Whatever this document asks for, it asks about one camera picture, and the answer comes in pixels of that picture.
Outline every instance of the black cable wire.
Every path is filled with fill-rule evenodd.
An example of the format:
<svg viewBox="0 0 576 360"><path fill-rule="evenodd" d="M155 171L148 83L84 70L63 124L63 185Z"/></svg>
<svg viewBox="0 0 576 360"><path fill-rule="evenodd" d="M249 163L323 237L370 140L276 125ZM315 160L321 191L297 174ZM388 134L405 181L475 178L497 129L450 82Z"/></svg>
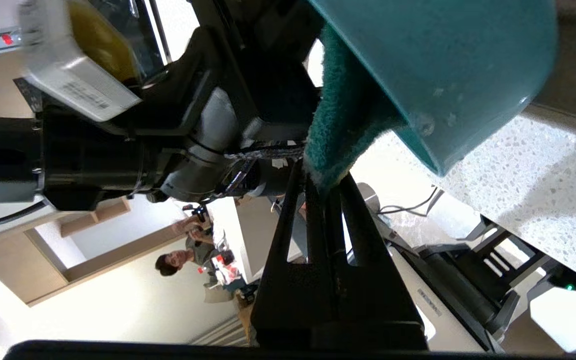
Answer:
<svg viewBox="0 0 576 360"><path fill-rule="evenodd" d="M26 215L32 214L39 209L45 208L46 205L47 204L45 201L40 201L40 202L34 203L34 204L26 207L23 210L19 210L18 212L15 212L14 214L3 216L0 218L0 225L9 223L11 221L15 221L17 219L25 217Z"/></svg>
<svg viewBox="0 0 576 360"><path fill-rule="evenodd" d="M400 213L400 212L408 212L410 214L417 215L420 217L426 217L426 216L428 216L427 213L426 214L420 214L419 212L413 212L412 210L423 207L423 205L426 205L430 200L432 200L433 197L435 196L435 194L437 193L437 189L439 189L439 187L435 186L434 190L432 191L432 194L430 194L430 197L425 199L425 201L423 201L422 203L419 203L419 205L415 205L413 207L400 207L397 205L387 205L387 206L384 206L381 209L379 209L379 212L377 212L377 214L385 215L385 214L395 214L395 213ZM390 211L384 211L384 209L386 209L386 208L397 208L397 209L396 210L390 210Z"/></svg>

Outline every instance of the red object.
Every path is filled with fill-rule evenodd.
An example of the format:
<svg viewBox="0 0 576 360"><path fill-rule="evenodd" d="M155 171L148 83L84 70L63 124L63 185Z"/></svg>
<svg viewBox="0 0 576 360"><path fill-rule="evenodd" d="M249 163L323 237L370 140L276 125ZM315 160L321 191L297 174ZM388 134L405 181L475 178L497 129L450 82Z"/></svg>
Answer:
<svg viewBox="0 0 576 360"><path fill-rule="evenodd" d="M3 39L4 43L6 43L6 45L12 45L14 43L12 37L10 37L10 34L3 34L1 35L1 38Z"/></svg>

